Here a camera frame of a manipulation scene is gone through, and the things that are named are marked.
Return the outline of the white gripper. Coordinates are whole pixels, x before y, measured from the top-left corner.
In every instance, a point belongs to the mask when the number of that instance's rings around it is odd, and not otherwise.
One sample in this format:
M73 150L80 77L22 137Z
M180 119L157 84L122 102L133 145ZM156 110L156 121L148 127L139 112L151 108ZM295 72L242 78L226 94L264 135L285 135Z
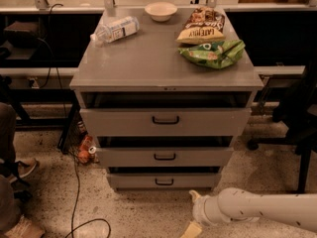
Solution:
M180 238L197 238L202 232L200 224L215 226L230 222L231 218L220 210L217 196L201 195L194 189L189 194L193 202L192 215L196 222L190 221Z

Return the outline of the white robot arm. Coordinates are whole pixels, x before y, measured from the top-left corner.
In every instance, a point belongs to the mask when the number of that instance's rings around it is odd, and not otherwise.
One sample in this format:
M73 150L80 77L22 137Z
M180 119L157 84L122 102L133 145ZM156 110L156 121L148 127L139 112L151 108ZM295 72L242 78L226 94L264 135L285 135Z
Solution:
M204 226L260 218L317 232L317 194L255 194L229 187L217 195L191 190L193 219L180 238L197 238Z

